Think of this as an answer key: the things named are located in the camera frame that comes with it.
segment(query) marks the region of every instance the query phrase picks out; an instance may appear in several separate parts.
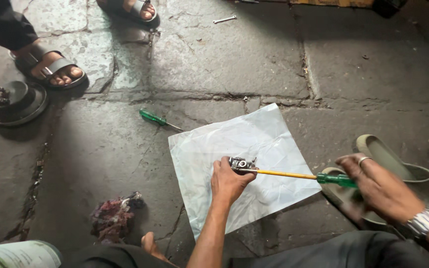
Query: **wrench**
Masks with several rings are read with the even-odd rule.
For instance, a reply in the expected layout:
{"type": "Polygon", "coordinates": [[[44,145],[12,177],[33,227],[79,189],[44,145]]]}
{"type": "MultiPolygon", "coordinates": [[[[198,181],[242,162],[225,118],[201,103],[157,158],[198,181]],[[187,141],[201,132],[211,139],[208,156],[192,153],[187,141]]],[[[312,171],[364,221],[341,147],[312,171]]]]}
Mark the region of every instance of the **wrench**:
{"type": "Polygon", "coordinates": [[[235,20],[236,19],[236,15],[226,18],[226,19],[222,19],[222,20],[217,20],[217,21],[213,21],[214,24],[217,24],[218,22],[223,22],[223,21],[229,21],[229,20],[235,20]]]}

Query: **white paper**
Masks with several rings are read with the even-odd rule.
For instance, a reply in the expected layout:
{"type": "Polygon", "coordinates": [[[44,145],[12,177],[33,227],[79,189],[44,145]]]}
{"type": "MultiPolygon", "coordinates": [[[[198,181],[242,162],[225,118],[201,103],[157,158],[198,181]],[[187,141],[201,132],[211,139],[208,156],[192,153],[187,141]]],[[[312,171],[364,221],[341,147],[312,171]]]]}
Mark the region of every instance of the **white paper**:
{"type": "MultiPolygon", "coordinates": [[[[168,143],[195,239],[211,204],[213,162],[221,157],[257,157],[260,169],[312,174],[275,103],[171,136],[168,143]]],[[[258,174],[231,206],[226,234],[320,190],[315,180],[258,174]]]]}

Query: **green screwdriver handle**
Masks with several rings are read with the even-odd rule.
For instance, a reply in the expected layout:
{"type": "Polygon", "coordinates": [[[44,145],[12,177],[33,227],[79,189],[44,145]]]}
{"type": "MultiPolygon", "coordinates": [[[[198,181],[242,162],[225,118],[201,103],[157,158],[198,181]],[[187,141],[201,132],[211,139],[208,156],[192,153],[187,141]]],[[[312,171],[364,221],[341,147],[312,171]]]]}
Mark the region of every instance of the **green screwdriver handle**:
{"type": "Polygon", "coordinates": [[[155,121],[159,125],[167,125],[167,122],[166,122],[165,118],[159,117],[158,115],[156,115],[156,114],[154,114],[154,113],[152,113],[152,112],[150,112],[150,111],[148,111],[148,110],[146,110],[144,108],[141,108],[139,113],[140,113],[140,115],[142,117],[145,117],[148,120],[155,121]]]}
{"type": "Polygon", "coordinates": [[[327,175],[325,173],[317,173],[317,182],[320,184],[335,183],[342,187],[358,188],[357,184],[355,184],[355,182],[345,174],[339,174],[334,176],[334,175],[327,175]]]}

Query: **screwdriver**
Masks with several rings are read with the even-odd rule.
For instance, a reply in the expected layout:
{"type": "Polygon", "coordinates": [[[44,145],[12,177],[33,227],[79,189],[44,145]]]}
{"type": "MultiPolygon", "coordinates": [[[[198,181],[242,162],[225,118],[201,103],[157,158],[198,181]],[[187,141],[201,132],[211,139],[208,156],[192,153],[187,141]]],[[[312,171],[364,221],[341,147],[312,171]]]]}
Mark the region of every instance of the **screwdriver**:
{"type": "Polygon", "coordinates": [[[317,173],[317,175],[307,175],[307,174],[287,173],[287,172],[279,172],[279,171],[272,171],[272,170],[261,170],[261,169],[255,170],[255,169],[237,168],[236,170],[244,171],[244,172],[259,173],[259,174],[268,174],[268,175],[277,175],[277,176],[286,176],[286,177],[294,177],[294,178],[301,178],[301,179],[317,180],[317,182],[320,184],[335,183],[335,184],[342,186],[342,187],[358,188],[357,184],[355,184],[355,182],[352,181],[345,174],[328,175],[325,173],[317,173]]]}
{"type": "Polygon", "coordinates": [[[139,111],[139,113],[140,113],[140,115],[142,117],[144,117],[144,118],[146,118],[148,120],[155,121],[159,125],[169,125],[169,126],[174,127],[174,128],[176,128],[176,129],[178,129],[180,131],[183,131],[181,128],[168,123],[165,118],[159,117],[158,115],[156,115],[156,114],[154,114],[154,113],[152,113],[152,112],[150,112],[150,111],[148,111],[148,110],[146,110],[144,108],[141,108],[140,111],[139,111]]]}

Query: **round metal part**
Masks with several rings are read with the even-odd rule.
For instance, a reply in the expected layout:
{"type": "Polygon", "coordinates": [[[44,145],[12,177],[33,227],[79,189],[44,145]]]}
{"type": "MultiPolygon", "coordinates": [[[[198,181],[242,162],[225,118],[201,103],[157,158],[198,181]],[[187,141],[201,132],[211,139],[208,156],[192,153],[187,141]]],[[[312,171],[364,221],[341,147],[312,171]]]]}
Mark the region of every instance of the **round metal part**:
{"type": "Polygon", "coordinates": [[[31,121],[47,107],[46,90],[32,82],[12,81],[0,87],[0,125],[15,126],[31,121]]]}

